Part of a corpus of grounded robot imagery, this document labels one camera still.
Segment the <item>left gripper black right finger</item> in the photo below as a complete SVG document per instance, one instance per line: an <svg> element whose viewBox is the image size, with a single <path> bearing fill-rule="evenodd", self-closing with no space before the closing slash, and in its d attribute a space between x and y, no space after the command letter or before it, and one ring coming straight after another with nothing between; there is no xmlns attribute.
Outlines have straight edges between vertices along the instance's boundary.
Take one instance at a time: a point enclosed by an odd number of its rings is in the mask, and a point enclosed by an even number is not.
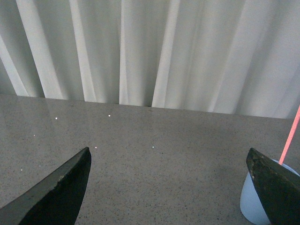
<svg viewBox="0 0 300 225"><path fill-rule="evenodd" d="M251 148L246 158L247 168L272 225L300 223L300 177Z"/></svg>

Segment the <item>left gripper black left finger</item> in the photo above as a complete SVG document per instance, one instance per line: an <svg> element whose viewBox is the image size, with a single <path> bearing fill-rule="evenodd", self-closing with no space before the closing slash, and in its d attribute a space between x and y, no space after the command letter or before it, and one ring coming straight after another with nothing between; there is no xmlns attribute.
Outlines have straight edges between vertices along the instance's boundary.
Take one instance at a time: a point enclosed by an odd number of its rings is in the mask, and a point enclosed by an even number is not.
<svg viewBox="0 0 300 225"><path fill-rule="evenodd" d="M73 225L91 167L88 147L0 209L2 225Z"/></svg>

